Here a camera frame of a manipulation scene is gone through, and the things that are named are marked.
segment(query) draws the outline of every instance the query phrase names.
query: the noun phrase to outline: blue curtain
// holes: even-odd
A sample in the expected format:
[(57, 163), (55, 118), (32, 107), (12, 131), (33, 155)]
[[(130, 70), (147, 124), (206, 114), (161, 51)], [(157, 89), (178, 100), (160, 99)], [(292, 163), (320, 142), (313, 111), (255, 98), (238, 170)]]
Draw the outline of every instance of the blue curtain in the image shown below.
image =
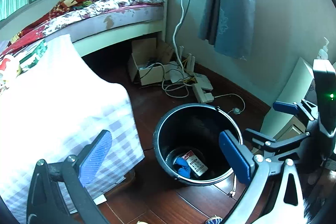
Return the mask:
[(244, 59), (250, 55), (255, 0), (206, 0), (199, 37), (221, 54)]

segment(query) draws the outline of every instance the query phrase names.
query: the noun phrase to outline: black trash can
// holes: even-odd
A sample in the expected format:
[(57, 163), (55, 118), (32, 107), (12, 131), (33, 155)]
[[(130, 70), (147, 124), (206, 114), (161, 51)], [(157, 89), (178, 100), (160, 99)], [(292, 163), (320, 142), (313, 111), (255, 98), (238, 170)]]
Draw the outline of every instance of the black trash can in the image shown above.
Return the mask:
[[(169, 111), (159, 121), (153, 136), (155, 156), (171, 177), (184, 184), (215, 184), (233, 172), (218, 144), (220, 132), (226, 129), (240, 143), (243, 142), (238, 126), (221, 109), (205, 104), (181, 105)], [(176, 159), (190, 150), (208, 167), (199, 177), (193, 171), (190, 178), (177, 173)]]

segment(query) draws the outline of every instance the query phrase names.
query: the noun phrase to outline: white cabinet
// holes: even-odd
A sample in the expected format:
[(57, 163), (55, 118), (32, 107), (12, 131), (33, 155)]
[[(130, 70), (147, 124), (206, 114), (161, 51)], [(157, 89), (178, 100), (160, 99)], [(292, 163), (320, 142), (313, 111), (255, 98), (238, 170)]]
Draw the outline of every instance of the white cabinet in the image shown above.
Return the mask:
[[(313, 78), (312, 67), (300, 57), (277, 101), (301, 102), (301, 99), (305, 98)], [(304, 131), (304, 125), (295, 116), (277, 112), (273, 108), (266, 114), (260, 130), (263, 134), (275, 139), (281, 138), (281, 140)]]

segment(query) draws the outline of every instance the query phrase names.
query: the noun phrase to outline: white sheet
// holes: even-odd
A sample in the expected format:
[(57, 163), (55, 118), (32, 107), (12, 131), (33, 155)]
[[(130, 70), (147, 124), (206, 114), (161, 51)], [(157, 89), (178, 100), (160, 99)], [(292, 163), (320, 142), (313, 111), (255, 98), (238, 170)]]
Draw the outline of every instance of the white sheet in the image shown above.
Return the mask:
[[(103, 130), (113, 143), (87, 190), (100, 195), (144, 157), (128, 94), (119, 84), (93, 73), (77, 54), (70, 36), (48, 43), (39, 63), (19, 75), (0, 96), (0, 196), (20, 223), (39, 159), (63, 161)], [(73, 205), (63, 184), (69, 207)]]

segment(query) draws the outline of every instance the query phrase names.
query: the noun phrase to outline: power strip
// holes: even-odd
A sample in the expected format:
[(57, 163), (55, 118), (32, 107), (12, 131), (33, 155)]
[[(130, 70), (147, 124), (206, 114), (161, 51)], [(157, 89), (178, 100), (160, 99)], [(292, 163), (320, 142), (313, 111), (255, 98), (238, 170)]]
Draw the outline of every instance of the power strip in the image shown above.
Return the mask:
[(200, 84), (202, 90), (212, 91), (213, 87), (210, 83), (210, 80), (202, 74), (194, 73), (194, 77), (197, 84)]
[(195, 96), (197, 98), (197, 101), (201, 104), (207, 104), (214, 101), (214, 97), (211, 93), (205, 93), (202, 90), (202, 87), (200, 84), (192, 84), (193, 92), (195, 93)]

